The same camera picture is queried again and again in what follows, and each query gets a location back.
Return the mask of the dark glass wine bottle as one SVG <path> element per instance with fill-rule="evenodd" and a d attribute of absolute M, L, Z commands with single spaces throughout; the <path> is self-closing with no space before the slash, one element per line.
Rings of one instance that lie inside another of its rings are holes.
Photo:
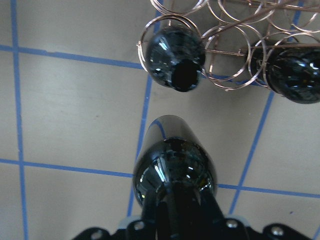
<path fill-rule="evenodd" d="M 181 117 L 150 124 L 132 184 L 142 208 L 141 240 L 209 240 L 224 217 L 212 159 Z"/>

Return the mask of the far wine bottle in basket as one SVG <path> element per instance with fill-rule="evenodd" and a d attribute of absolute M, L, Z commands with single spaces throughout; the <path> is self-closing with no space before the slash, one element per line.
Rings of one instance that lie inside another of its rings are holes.
<path fill-rule="evenodd" d="M 167 26 L 147 45 L 145 63 L 152 79 L 178 92 L 195 89 L 206 60 L 201 37 L 194 31 Z"/>

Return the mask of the wine bottle in basket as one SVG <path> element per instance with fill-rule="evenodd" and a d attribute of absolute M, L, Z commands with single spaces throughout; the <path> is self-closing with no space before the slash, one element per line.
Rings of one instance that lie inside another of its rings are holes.
<path fill-rule="evenodd" d="M 271 90 L 298 104 L 320 102 L 320 48 L 280 43 L 278 47 L 252 50 L 250 70 Z"/>
<path fill-rule="evenodd" d="M 194 31 L 167 26 L 147 45 L 145 63 L 152 79 L 178 92 L 195 89 L 206 60 L 201 37 Z"/>

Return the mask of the near wine bottle in basket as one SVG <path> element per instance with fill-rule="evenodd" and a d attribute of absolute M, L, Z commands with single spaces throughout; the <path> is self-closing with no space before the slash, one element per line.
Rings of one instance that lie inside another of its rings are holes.
<path fill-rule="evenodd" d="M 278 47 L 252 50 L 250 70 L 271 90 L 298 104 L 320 102 L 320 48 L 280 43 Z"/>

